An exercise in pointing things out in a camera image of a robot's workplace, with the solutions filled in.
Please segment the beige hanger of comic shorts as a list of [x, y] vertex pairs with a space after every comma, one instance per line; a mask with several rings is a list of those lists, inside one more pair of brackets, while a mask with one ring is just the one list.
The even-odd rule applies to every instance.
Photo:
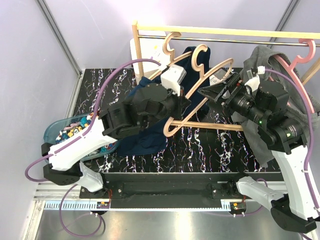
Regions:
[[[226, 65], [229, 65], [229, 68], [226, 72], [226, 74], [223, 76], [222, 81], [224, 81], [228, 74], [231, 73], [234, 59], [228, 58], [219, 64], [215, 65], [213, 68], [205, 72], [204, 65], [198, 64], [197, 59], [200, 52], [206, 52], [208, 50], [208, 47], [205, 44], [198, 45], [195, 50], [193, 51], [193, 54], [191, 56], [191, 66], [192, 69], [196, 72], [199, 72], [199, 79], [198, 81], [192, 86], [190, 91], [185, 95], [187, 99], [189, 99], [193, 93], [196, 92], [201, 86], [201, 84], [208, 79], [210, 76], [212, 76], [215, 72], [220, 70], [221, 68], [225, 67]], [[182, 127], [193, 127], [193, 128], [208, 128], [211, 123], [202, 123], [202, 122], [191, 122], [189, 121], [191, 117], [208, 101], [207, 97], [204, 97], [204, 99], [183, 119], [174, 121], [172, 117], [170, 117], [163, 128], [163, 134], [166, 137], [172, 137], [178, 130], [180, 130]]]

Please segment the colourful comic print shorts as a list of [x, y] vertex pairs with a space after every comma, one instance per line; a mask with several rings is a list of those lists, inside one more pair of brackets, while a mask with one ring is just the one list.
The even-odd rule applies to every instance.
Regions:
[[[85, 114], [83, 116], [77, 116], [78, 120], [71, 120], [69, 125], [65, 125], [64, 128], [62, 128], [59, 131], [58, 136], [55, 138], [55, 143], [59, 144], [61, 142], [64, 142], [65, 140], [73, 137], [74, 135], [78, 134], [82, 130], [84, 130], [86, 127], [88, 127], [91, 124], [92, 117], [94, 113], [91, 112], [90, 114]], [[118, 147], [119, 142], [116, 141], [114, 143], [109, 143], [105, 146], [102, 146], [93, 152], [89, 153], [88, 155], [94, 155], [94, 154], [100, 154], [105, 153], [109, 154], [116, 150]]]

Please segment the navy blue shorts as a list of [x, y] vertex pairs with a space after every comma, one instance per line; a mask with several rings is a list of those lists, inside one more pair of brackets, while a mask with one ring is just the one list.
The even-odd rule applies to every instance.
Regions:
[[[207, 51], [202, 51], [197, 57], [197, 64], [204, 65], [204, 72], [209, 71], [211, 49], [208, 47]], [[186, 75], [181, 82], [181, 86], [184, 88], [184, 92], [187, 93], [193, 85], [199, 80], [199, 72], [193, 70], [191, 64], [191, 56], [188, 56], [177, 63], [176, 65], [183, 67], [186, 71]], [[147, 77], [142, 77], [138, 85], [127, 95], [126, 98], [133, 96], [136, 91], [140, 88], [144, 88], [150, 83], [161, 83], [160, 76], [155, 77], [153, 80]], [[192, 94], [189, 98], [191, 100], [191, 105], [185, 110], [183, 117], [186, 117], [191, 110], [193, 110], [204, 97], [197, 91]], [[209, 112], [209, 106], [205, 103], [198, 111], [198, 118], [201, 120]], [[158, 153], [166, 148], [167, 138], [163, 134], [163, 128], [168, 118], [157, 122], [155, 125], [147, 128], [146, 130], [140, 131], [136, 135], [128, 136], [119, 141], [119, 145], [116, 149], [117, 156], [141, 156], [150, 155]]]

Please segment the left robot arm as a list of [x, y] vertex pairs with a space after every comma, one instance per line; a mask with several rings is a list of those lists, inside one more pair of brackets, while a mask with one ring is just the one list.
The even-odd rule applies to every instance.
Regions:
[[74, 136], [49, 146], [43, 176], [59, 186], [77, 184], [103, 198], [108, 186], [102, 175], [81, 160], [98, 148], [134, 136], [163, 119], [182, 118], [190, 105], [183, 89], [174, 92], [158, 83], [139, 88], [132, 96], [92, 118], [90, 125]]

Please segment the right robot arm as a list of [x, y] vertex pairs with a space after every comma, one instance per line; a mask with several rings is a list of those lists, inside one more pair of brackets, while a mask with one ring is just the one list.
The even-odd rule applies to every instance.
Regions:
[[228, 80], [199, 89], [221, 115], [238, 113], [253, 122], [257, 133], [276, 159], [287, 192], [275, 191], [239, 173], [227, 182], [232, 198], [248, 197], [268, 209], [283, 230], [307, 234], [316, 229], [319, 219], [312, 206], [313, 197], [305, 179], [303, 159], [311, 148], [303, 126], [286, 116], [289, 93], [276, 81], [258, 77], [243, 82], [238, 74]]

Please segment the beige hanger of navy shorts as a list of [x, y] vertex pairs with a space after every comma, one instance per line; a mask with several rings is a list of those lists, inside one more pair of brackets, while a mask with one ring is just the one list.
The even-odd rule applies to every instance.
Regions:
[[165, 55], [169, 56], [170, 62], [168, 64], [161, 63], [158, 67], [158, 70], [156, 70], [152, 75], [148, 77], [150, 80], [153, 80], [155, 77], [159, 76], [167, 67], [170, 67], [176, 64], [177, 62], [192, 56], [192, 51], [188, 51], [175, 57], [175, 49], [169, 47], [170, 40], [172, 40], [173, 38], [180, 38], [181, 36], [182, 34], [180, 32], [172, 31], [165, 37], [164, 43], [162, 45], [162, 51]]

